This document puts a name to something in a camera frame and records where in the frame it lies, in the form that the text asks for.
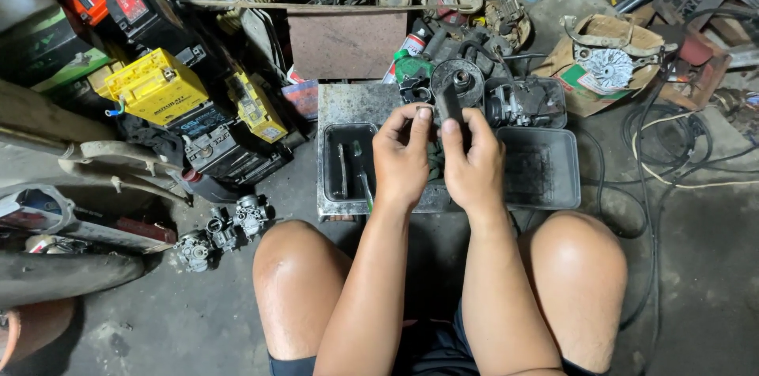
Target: yellow battery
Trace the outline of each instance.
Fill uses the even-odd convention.
[[[287,129],[260,84],[238,70],[227,79],[227,87],[229,99],[237,106],[240,119],[251,133],[270,144],[287,135]]]
[[[195,72],[164,49],[108,76],[106,86],[112,100],[124,99],[128,113],[157,125],[166,125],[208,100]]]
[[[90,85],[93,87],[93,90],[95,90],[95,93],[100,94],[101,97],[105,97],[106,99],[111,99],[114,102],[117,102],[118,99],[115,99],[111,95],[111,92],[108,90],[108,86],[106,85],[106,78],[110,77],[113,75],[113,73],[118,72],[121,69],[124,69],[124,63],[121,61],[116,61],[114,63],[107,64],[106,66],[103,66],[100,69],[87,75],[87,80],[90,81]]]

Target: brown board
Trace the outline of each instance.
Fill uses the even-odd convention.
[[[382,78],[406,36],[406,12],[288,10],[295,70],[305,80]]]

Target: person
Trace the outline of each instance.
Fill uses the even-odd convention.
[[[445,182],[471,227],[453,322],[403,322],[408,221],[427,183],[429,106],[397,108],[374,137],[374,210],[353,261],[302,221],[263,235],[253,288],[273,376],[548,376],[608,371],[627,284],[618,240],[574,211],[512,234],[506,150],[476,109],[464,154],[442,122]],[[402,130],[408,127],[408,142]]]

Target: black shorts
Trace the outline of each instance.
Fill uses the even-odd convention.
[[[297,360],[275,360],[269,357],[272,376],[311,376],[317,357]],[[567,376],[597,376],[572,362],[562,359]],[[393,365],[393,376],[433,376],[435,374],[479,376],[469,349],[461,302],[453,323],[420,320],[404,327],[401,344]]]

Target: hand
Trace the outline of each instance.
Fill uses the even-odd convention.
[[[503,208],[503,163],[506,145],[490,130],[478,109],[464,108],[464,122],[472,133],[472,147],[464,155],[461,127],[454,119],[442,122],[448,192],[469,216],[479,210]]]
[[[412,129],[406,145],[401,139],[401,130],[410,119],[413,119]],[[410,210],[419,203],[430,175],[427,137],[431,123],[431,107],[412,103],[393,110],[374,136],[375,206],[390,204]]]

